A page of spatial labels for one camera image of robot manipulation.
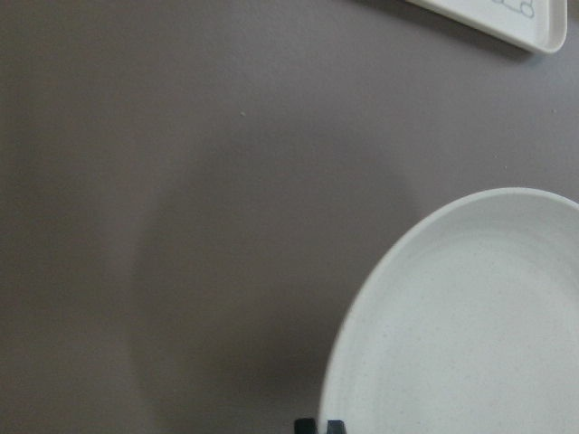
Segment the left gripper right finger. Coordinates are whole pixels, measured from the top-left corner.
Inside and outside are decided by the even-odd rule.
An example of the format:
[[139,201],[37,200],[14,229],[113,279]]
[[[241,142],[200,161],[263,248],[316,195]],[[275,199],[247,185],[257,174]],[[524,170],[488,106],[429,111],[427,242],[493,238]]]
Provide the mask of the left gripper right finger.
[[327,422],[327,434],[346,434],[346,424],[342,420],[329,420]]

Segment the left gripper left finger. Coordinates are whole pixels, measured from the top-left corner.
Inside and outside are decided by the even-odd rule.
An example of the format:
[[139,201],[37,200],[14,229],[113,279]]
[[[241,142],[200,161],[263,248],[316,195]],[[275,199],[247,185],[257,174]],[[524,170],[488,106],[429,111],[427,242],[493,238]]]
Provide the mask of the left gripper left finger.
[[318,434],[318,426],[313,418],[294,420],[293,429],[294,434]]

